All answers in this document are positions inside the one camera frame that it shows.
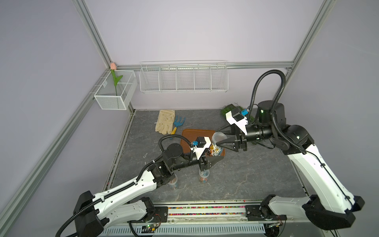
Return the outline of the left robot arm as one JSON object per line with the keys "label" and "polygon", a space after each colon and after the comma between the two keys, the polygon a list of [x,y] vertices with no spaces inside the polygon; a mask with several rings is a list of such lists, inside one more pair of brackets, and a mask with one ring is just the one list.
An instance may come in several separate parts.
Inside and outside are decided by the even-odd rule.
{"label": "left robot arm", "polygon": [[[177,137],[190,148],[184,153],[178,143],[164,148],[162,142],[168,138]],[[155,207],[149,198],[141,198],[132,202],[136,197],[156,190],[168,184],[175,177],[174,172],[186,167],[198,165],[201,171],[209,170],[222,156],[211,156],[211,140],[209,137],[197,137],[191,142],[181,135],[166,135],[159,139],[161,155],[147,163],[138,176],[107,191],[92,194],[91,191],[80,195],[73,216],[70,217],[57,231],[56,236],[75,223],[74,237],[97,237],[105,228],[121,221],[144,221],[153,218]]]}

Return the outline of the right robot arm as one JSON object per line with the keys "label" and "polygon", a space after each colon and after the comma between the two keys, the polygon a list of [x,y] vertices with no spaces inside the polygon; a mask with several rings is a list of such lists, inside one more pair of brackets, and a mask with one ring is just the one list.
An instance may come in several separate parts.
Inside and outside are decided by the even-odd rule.
{"label": "right robot arm", "polygon": [[[343,186],[321,156],[309,132],[300,125],[288,125],[285,109],[279,99],[286,86],[286,77],[280,70],[269,70],[264,76],[276,74],[281,84],[273,100],[255,104],[259,82],[255,83],[248,109],[233,109],[226,113],[231,129],[228,139],[216,146],[232,151],[247,150],[248,142],[269,140],[281,150],[303,174],[314,194],[302,198],[267,196],[252,212],[253,216],[272,220],[282,216],[307,219],[326,231],[350,228],[355,221],[354,213],[363,208],[365,201]],[[257,113],[251,117],[253,107]]]}

